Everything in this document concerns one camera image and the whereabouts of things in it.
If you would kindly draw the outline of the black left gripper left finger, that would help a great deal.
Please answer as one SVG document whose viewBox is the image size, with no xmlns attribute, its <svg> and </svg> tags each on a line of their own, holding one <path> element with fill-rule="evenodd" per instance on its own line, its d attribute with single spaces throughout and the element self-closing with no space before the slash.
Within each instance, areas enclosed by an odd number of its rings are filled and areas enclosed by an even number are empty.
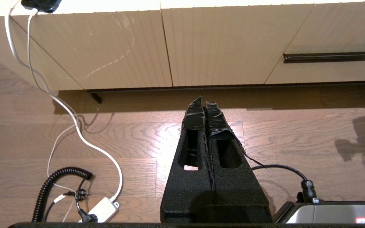
<svg viewBox="0 0 365 228">
<path fill-rule="evenodd" d="M 160 205 L 162 223 L 216 222 L 207 154 L 205 111 L 199 96 L 184 114 Z"/>
</svg>

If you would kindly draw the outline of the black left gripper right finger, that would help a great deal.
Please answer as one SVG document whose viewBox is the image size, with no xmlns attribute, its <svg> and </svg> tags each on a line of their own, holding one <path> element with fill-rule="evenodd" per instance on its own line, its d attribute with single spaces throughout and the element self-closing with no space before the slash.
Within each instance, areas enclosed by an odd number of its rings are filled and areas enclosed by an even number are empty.
<svg viewBox="0 0 365 228">
<path fill-rule="evenodd" d="M 205 116 L 212 202 L 202 221 L 271 223 L 269 201 L 217 103 L 206 102 Z"/>
</svg>

